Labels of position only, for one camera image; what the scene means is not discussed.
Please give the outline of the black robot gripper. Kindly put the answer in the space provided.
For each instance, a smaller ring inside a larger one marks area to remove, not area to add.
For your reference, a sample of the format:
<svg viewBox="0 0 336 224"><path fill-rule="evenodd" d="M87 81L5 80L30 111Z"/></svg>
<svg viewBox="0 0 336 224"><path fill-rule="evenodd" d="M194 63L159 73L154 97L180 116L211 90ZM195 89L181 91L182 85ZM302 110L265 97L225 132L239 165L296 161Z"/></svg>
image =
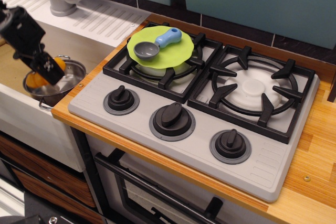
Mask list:
<svg viewBox="0 0 336 224"><path fill-rule="evenodd" d="M31 71L55 85L65 75L65 71L44 52L41 44L44 35L45 31L26 9L1 6L1 37L15 50L13 58L20 59Z"/></svg>

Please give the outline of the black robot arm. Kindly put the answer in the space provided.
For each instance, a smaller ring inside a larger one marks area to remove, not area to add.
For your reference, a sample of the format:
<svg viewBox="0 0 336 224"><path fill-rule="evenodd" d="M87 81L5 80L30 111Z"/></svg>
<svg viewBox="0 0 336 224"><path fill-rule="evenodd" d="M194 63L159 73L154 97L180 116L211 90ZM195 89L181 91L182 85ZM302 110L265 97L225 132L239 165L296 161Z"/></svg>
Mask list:
<svg viewBox="0 0 336 224"><path fill-rule="evenodd" d="M1 37L14 48L14 59L20 59L49 84L55 85L65 75L62 68L41 43L45 31L23 7L8 8L1 2Z"/></svg>

